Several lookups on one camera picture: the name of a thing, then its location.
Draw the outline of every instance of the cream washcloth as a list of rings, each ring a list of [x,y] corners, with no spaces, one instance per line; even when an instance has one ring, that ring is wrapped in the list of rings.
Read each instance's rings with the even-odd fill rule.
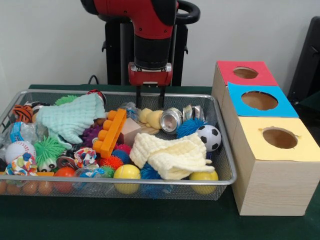
[[[148,162],[163,179],[180,180],[193,172],[213,172],[206,159],[206,147],[197,133],[175,140],[163,140],[138,133],[130,158],[140,169]]]
[[[48,128],[51,137],[56,138],[66,149],[71,149],[71,144],[83,142],[79,135],[94,124],[94,119],[105,117],[104,105],[99,95],[94,93],[82,95],[59,106],[44,106],[37,113],[36,121]]]

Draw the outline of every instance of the white wall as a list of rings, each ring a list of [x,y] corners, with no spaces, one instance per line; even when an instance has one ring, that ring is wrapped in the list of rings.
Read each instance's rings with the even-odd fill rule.
[[[265,61],[287,92],[319,0],[192,0],[182,84],[211,86],[217,60]],[[80,0],[0,1],[0,112],[30,84],[106,82],[104,22]]]

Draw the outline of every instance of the green tablecloth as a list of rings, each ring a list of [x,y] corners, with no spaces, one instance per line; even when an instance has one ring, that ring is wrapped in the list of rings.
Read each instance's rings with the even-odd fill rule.
[[[130,86],[31,85],[32,89],[129,91]],[[210,94],[209,87],[167,93]],[[218,201],[0,197],[0,239],[316,240],[320,188],[301,217],[239,216],[231,187]]]

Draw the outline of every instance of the wire mesh basket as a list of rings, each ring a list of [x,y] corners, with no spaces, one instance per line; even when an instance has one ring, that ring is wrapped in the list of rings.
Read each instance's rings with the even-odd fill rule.
[[[63,96],[86,94],[86,91],[26,90],[18,93],[0,117],[1,132],[15,122],[11,113],[14,105],[26,102],[54,104]],[[116,110],[122,103],[135,102],[131,92],[103,92],[106,111]],[[142,94],[142,109],[157,110],[159,95]],[[208,124],[216,126],[222,136],[222,144],[211,155],[212,165],[218,174],[217,181],[162,180],[162,179],[115,179],[83,177],[45,177],[0,175],[0,193],[4,195],[32,195],[90,198],[151,198],[184,200],[217,200],[226,187],[236,178],[236,169],[226,129],[217,101],[210,95],[166,94],[164,109],[175,107],[180,111],[187,105],[201,106]],[[160,131],[156,137],[172,140],[175,135]]]

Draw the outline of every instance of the baseball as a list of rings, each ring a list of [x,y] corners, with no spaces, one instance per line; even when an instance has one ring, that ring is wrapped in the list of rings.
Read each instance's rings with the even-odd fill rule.
[[[24,153],[30,153],[35,158],[37,157],[36,149],[31,143],[27,141],[15,141],[6,149],[5,161],[7,164],[10,164],[13,160]]]

